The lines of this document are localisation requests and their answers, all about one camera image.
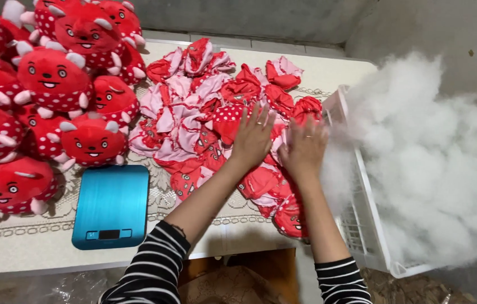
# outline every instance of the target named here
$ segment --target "hand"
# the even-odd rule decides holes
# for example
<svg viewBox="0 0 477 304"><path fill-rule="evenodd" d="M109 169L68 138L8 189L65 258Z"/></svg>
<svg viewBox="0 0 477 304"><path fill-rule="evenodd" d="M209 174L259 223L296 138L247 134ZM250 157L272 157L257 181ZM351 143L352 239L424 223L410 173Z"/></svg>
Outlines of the hand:
<svg viewBox="0 0 477 304"><path fill-rule="evenodd" d="M274 113L269 115L268 104L259 115L259 103L256 103L249 119L248 108L244 108L230 160L237 160L246 171L260 164L272 147L270 131L274 119Z"/></svg>
<svg viewBox="0 0 477 304"><path fill-rule="evenodd" d="M311 116L305 127L298 126L294 119L291 119L290 125L292 147L289 149L282 145L278 154L282 165L300 187L301 183L308 184L319 179L329 133L323 122L315 125Z"/></svg>

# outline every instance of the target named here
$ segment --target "gray concrete wall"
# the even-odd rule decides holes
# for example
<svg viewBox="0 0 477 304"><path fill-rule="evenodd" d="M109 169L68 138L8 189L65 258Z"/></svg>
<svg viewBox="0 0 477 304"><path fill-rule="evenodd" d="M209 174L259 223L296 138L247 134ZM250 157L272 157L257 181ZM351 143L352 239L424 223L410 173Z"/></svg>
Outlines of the gray concrete wall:
<svg viewBox="0 0 477 304"><path fill-rule="evenodd" d="M444 56L442 93L477 92L477 0L380 0L346 45L349 57L377 63L411 50ZM477 263L430 275L477 298Z"/></svg>
<svg viewBox="0 0 477 304"><path fill-rule="evenodd" d="M349 38L377 0L130 1L148 29L336 44ZM32 10L32 0L21 2Z"/></svg>

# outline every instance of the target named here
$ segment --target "black and white striped shirt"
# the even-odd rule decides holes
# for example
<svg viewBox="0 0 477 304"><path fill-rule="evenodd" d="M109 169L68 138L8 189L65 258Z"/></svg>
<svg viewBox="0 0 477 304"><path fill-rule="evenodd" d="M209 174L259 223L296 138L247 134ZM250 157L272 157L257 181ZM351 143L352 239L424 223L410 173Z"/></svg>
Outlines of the black and white striped shirt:
<svg viewBox="0 0 477 304"><path fill-rule="evenodd" d="M101 304L178 304L178 274L190 249L188 241L161 221L126 269L124 276L104 292ZM371 304L370 294L353 258L315 265L324 303Z"/></svg>

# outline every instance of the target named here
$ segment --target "woman's left hand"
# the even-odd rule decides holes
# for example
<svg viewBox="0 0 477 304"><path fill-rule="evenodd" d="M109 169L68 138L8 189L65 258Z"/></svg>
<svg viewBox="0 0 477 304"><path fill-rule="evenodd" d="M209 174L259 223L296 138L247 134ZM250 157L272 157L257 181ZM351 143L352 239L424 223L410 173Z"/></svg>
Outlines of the woman's left hand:
<svg viewBox="0 0 477 304"><path fill-rule="evenodd" d="M268 104L259 115L259 103L256 103L250 118L245 108L229 160L236 160L247 170L260 164L272 147L270 131L275 119L274 113L269 114Z"/></svg>

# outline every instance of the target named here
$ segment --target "plastic bag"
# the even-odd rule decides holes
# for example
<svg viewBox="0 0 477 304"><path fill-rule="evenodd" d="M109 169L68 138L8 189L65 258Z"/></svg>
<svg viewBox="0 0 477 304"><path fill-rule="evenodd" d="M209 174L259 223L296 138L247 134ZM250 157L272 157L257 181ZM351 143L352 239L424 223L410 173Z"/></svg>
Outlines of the plastic bag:
<svg viewBox="0 0 477 304"><path fill-rule="evenodd" d="M0 304L95 304L124 268L0 280Z"/></svg>

